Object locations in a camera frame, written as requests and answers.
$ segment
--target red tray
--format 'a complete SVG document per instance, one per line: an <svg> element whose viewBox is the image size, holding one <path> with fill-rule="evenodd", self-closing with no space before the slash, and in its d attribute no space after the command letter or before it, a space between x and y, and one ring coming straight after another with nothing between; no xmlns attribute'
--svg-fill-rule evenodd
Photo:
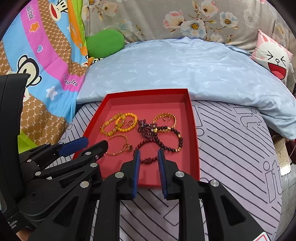
<svg viewBox="0 0 296 241"><path fill-rule="evenodd" d="M179 170L182 170L196 180L200 178L198 143L195 129L194 115L187 89L162 89L162 90L144 90L130 91L122 93L108 94L97 109L89 125L87 126L84 135L89 139L89 145L92 146L101 140L109 140L100 133L100 127L104 122L109 120L117 113L134 113L138 116L138 120L146 119L146 123L152 123L155 116L168 112L176 116L176 129L183 137L183 147L180 152L172 153L165 152L165 157L168 160L177 163ZM158 126L172 126L173 121L163 121L158 119ZM114 128L115 121L109 124L105 131L111 131ZM137 132L136 128L129 132L117 132L116 134L124 134L128 138L133 149L143 141L143 137ZM159 133L159 139L168 147L178 147L178 138L174 133ZM114 153L122 149L125 144L123 137L115 137L109 141L108 152ZM141 159L157 156L159 147L155 143L145 144L141 147ZM103 158L97 161L100 165L103 178L120 170L122 163L133 159L132 152L123 152L121 154L110 156L105 154ZM158 164L141 164L139 185L145 187L159 187L160 177Z"/></svg>

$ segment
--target blue blanket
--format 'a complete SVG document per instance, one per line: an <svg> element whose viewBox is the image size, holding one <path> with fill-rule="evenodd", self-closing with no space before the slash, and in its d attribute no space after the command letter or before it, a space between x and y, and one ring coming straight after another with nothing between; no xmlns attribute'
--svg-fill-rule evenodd
<svg viewBox="0 0 296 241"><path fill-rule="evenodd" d="M254 106L266 124L296 138L296 100L284 84L249 56L201 39L129 44L93 64L77 102L122 91L187 88L192 100Z"/></svg>

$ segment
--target cat face pillow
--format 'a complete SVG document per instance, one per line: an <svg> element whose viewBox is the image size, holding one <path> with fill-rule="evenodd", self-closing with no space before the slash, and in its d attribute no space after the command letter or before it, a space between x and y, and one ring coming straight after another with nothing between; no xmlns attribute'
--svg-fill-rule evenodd
<svg viewBox="0 0 296 241"><path fill-rule="evenodd" d="M284 85L287 83L292 54L275 40L258 29L258 40L251 59L268 69Z"/></svg>

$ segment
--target tiled floor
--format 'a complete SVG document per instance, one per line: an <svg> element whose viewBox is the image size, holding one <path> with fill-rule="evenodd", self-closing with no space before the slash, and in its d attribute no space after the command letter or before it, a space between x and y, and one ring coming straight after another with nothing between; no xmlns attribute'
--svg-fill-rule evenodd
<svg viewBox="0 0 296 241"><path fill-rule="evenodd" d="M291 165L291 172L281 177L282 203L281 219L276 235L276 239L283 233L292 220L296 208L296 165Z"/></svg>

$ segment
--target white sticker with red border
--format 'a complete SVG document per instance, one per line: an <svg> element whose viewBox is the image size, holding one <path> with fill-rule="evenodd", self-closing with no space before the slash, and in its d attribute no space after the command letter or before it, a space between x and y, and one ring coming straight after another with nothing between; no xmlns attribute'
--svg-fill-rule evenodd
<svg viewBox="0 0 296 241"><path fill-rule="evenodd" d="M257 238L255 238L253 241L270 241L266 232L261 233Z"/></svg>

